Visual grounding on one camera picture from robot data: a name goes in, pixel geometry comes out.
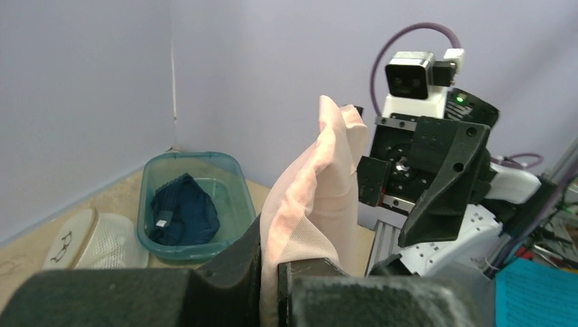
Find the pale pink bra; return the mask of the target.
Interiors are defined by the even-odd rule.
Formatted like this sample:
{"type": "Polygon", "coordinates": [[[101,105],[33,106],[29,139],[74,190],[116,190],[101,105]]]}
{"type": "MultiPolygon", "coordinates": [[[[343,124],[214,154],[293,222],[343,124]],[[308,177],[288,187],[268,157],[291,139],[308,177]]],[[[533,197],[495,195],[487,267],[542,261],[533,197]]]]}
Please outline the pale pink bra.
{"type": "Polygon", "coordinates": [[[278,325],[279,264],[325,258],[356,266],[357,166],[369,133],[353,105],[319,99],[319,134],[277,179],[260,215],[260,324],[278,325]]]}

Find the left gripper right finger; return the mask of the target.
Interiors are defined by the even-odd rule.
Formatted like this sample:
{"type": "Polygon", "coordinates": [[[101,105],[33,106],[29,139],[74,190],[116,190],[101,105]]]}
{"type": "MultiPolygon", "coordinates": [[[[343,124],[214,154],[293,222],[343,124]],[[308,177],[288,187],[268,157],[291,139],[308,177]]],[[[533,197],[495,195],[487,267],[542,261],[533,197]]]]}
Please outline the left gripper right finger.
{"type": "Polygon", "coordinates": [[[328,259],[278,266],[280,326],[478,326],[471,296],[447,279],[353,277],[328,259]]]}

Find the teal plastic bin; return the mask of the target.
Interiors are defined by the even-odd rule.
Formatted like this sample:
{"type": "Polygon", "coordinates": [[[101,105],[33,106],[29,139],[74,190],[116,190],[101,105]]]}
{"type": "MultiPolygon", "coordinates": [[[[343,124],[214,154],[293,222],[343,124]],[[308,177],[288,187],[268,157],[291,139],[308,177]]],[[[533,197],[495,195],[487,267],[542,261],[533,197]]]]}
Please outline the teal plastic bin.
{"type": "Polygon", "coordinates": [[[240,239],[255,219],[241,167],[229,155],[166,153],[144,167],[137,235],[162,261],[209,260],[240,239]]]}

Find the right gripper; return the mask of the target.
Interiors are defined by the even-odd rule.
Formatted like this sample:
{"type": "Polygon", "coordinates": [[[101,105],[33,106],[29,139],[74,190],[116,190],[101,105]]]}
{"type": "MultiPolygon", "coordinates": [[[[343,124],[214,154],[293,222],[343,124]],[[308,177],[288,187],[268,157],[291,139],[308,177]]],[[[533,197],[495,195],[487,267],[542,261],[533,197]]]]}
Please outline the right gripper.
{"type": "Polygon", "coordinates": [[[344,203],[410,212],[400,247],[456,240],[485,162],[490,127],[402,114],[377,118],[370,154],[364,156],[369,131],[359,109],[345,105],[343,121],[344,203]]]}

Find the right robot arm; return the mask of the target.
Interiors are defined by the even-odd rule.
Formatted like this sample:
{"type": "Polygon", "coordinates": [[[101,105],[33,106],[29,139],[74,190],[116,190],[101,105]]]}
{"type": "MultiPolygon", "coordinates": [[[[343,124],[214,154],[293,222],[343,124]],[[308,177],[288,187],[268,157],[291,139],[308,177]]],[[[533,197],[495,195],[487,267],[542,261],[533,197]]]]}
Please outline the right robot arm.
{"type": "Polygon", "coordinates": [[[554,184],[486,148],[499,110],[461,89],[427,99],[388,95],[358,166],[359,201],[406,216],[370,275],[429,277],[453,262],[480,266],[504,234],[535,218],[554,184]]]}

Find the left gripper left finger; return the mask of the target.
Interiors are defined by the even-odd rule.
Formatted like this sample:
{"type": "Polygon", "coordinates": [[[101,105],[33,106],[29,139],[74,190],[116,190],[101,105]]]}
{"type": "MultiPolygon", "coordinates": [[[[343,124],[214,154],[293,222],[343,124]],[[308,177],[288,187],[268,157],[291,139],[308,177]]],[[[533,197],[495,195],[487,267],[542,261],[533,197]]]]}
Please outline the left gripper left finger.
{"type": "Polygon", "coordinates": [[[260,233],[199,268],[46,270],[24,282],[2,326],[257,326],[260,233]]]}

